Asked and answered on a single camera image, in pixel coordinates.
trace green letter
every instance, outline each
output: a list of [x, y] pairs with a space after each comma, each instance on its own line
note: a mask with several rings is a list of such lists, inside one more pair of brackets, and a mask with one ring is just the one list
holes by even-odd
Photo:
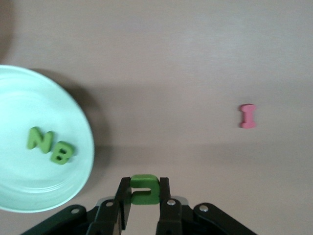
[[42, 136], [40, 129], [38, 127], [33, 127], [29, 130], [27, 148], [33, 149], [39, 146], [43, 153], [48, 153], [51, 149], [53, 139], [53, 132], [49, 131]]
[[132, 188], [150, 188], [150, 191], [137, 191], [132, 194], [132, 203], [135, 205], [158, 204], [160, 186], [158, 178], [154, 175], [134, 175], [131, 178]]
[[69, 158], [74, 154], [74, 146], [64, 141], [57, 142], [54, 147], [51, 161], [63, 165], [68, 162]]

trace light green plate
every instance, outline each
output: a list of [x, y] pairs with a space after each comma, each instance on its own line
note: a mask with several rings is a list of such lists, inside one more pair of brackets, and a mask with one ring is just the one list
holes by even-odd
[[[27, 148], [35, 126], [55, 133], [46, 154]], [[59, 141], [75, 147], [63, 165], [50, 160]], [[85, 185], [93, 157], [88, 121], [62, 87], [34, 71], [0, 66], [0, 209], [42, 212], [64, 204]]]

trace plate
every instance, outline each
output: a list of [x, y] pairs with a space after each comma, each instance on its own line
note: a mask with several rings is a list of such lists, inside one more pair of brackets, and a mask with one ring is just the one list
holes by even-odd
[[[27, 147], [30, 129], [53, 138], [44, 153]], [[65, 164], [52, 161], [58, 142], [74, 147]], [[88, 120], [57, 83], [32, 70], [0, 66], [0, 208], [42, 212], [73, 198], [92, 169], [94, 142]]]

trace pink object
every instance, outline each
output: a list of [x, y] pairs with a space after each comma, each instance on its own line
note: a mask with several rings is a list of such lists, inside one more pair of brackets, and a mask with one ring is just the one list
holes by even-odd
[[241, 123], [241, 127], [244, 129], [256, 127], [253, 121], [253, 111], [256, 109], [254, 104], [243, 104], [241, 106], [241, 111], [244, 113], [244, 121]]

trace green foam piece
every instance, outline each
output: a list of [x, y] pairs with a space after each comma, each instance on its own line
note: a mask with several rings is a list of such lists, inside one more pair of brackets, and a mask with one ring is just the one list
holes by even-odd
[[134, 205], [154, 205], [159, 203], [160, 186], [154, 175], [134, 175], [131, 178], [132, 188], [149, 188], [150, 191], [135, 191], [132, 194]]
[[35, 126], [29, 130], [27, 148], [33, 149], [38, 146], [43, 153], [48, 153], [51, 149], [53, 135], [52, 131], [42, 135], [40, 129]]
[[68, 162], [71, 156], [74, 154], [74, 146], [64, 142], [64, 141], [59, 141], [54, 147], [52, 156], [51, 156], [51, 161], [54, 163], [64, 165], [65, 163]]

